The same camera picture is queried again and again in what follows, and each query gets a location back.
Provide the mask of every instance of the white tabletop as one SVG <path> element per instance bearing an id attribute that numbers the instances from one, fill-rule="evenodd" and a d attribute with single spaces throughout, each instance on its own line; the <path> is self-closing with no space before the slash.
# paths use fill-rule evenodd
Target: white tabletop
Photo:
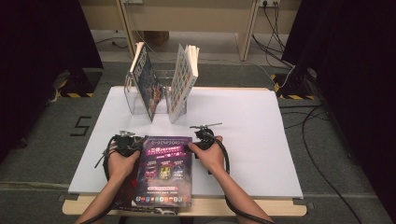
<path id="1" fill-rule="evenodd" d="M 120 130 L 144 135 L 191 136 L 192 125 L 222 122 L 211 129 L 223 136 L 231 176 L 256 198 L 303 198 L 273 91 L 264 89 L 193 88 L 187 114 L 175 122 L 167 114 L 131 114 L 123 87 L 111 88 L 73 177 L 70 193 L 98 193 L 106 183 L 102 165 L 94 165 L 107 142 Z M 222 196 L 223 192 L 199 160 L 192 163 L 192 195 Z"/>

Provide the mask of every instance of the person's left hand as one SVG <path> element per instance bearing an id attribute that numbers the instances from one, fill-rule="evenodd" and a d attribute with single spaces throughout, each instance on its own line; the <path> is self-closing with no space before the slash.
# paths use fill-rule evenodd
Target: person's left hand
<path id="1" fill-rule="evenodd" d="M 108 158 L 108 172 L 110 174 L 110 178 L 116 176 L 121 179 L 125 179 L 134 169 L 134 163 L 139 156 L 140 151 L 136 151 L 130 157 L 123 157 L 118 152 L 111 152 Z"/>

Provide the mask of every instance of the wall socket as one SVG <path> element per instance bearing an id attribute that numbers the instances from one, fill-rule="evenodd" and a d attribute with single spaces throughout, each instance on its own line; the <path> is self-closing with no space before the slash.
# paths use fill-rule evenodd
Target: wall socket
<path id="1" fill-rule="evenodd" d="M 267 1 L 267 7 L 275 7 L 275 3 L 277 3 L 278 6 L 280 4 L 280 0 L 266 0 L 266 1 Z M 264 0 L 260 0 L 259 7 L 263 6 L 262 4 L 263 2 Z"/>

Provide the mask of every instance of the person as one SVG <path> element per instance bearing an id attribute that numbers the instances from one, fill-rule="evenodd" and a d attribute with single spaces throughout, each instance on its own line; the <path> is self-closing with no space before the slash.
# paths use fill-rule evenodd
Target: person
<path id="1" fill-rule="evenodd" d="M 221 136 L 217 136 L 216 138 L 222 141 Z M 224 169 L 224 156 L 217 143 L 214 143 L 207 150 L 201 150 L 193 143 L 189 143 L 189 148 L 198 156 L 202 165 L 216 178 L 223 189 L 225 196 L 236 209 L 255 217 L 274 222 L 226 172 Z M 139 151 L 136 151 L 130 157 L 123 157 L 119 153 L 110 154 L 108 159 L 110 178 L 84 213 L 77 219 L 76 223 L 84 222 L 85 220 L 99 215 L 111 205 L 123 180 L 132 172 L 134 163 L 139 156 Z M 236 219 L 240 224 L 257 223 L 256 221 L 246 217 L 241 217 L 237 214 Z M 100 219 L 94 223 L 102 222 L 103 219 Z"/>

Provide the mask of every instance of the transparent book holder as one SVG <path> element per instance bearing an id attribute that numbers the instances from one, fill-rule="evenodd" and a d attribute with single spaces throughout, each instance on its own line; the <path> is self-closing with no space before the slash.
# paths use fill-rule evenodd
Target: transparent book holder
<path id="1" fill-rule="evenodd" d="M 155 114 L 169 114 L 169 108 L 171 102 L 171 85 L 175 70 L 159 70 L 155 71 L 155 75 L 160 80 L 163 85 L 162 99 L 157 104 L 155 109 Z M 147 114 L 148 111 L 140 96 L 139 91 L 134 85 L 134 80 L 132 76 L 128 73 L 125 78 L 124 93 L 129 106 L 129 109 L 133 115 Z M 183 105 L 180 115 L 187 113 L 187 102 Z"/>

